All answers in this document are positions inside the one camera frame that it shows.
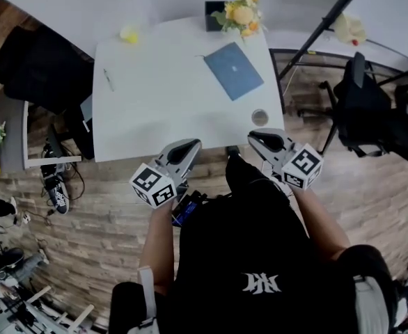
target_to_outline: black cushion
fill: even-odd
[[[17,31],[0,51],[0,66],[6,66],[0,68],[0,81],[7,96],[59,114],[91,95],[93,64],[83,60],[67,40],[42,26],[33,32],[26,53],[19,54],[16,46],[24,44],[25,36]]]
[[[0,84],[6,84],[12,79],[35,38],[35,31],[18,26],[9,33],[0,48]]]

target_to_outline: black vase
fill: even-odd
[[[206,1],[205,2],[205,30],[206,31],[220,31],[222,26],[217,19],[210,16],[215,11],[222,13],[224,11],[224,1]]]

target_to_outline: pen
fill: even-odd
[[[107,72],[107,70],[106,70],[105,68],[104,68],[104,75],[105,75],[105,78],[107,78],[109,88],[110,88],[111,91],[113,92],[113,91],[114,91],[114,87],[113,87],[113,84],[112,84],[112,82],[111,82],[111,80],[110,80],[110,78],[109,78],[108,72]]]

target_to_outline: flower bouquet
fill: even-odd
[[[234,0],[225,2],[223,12],[211,14],[222,25],[222,31],[240,30],[242,37],[258,32],[261,27],[262,13],[257,7],[258,0]]]

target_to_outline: yellow ornament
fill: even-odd
[[[245,29],[245,30],[241,31],[241,37],[247,37],[247,36],[250,36],[252,33],[253,33],[253,31],[252,31],[252,30]]]
[[[253,11],[247,6],[240,6],[233,12],[233,19],[237,24],[248,25],[253,20]]]
[[[130,26],[124,26],[120,30],[120,38],[131,44],[136,44],[139,41],[138,33]]]

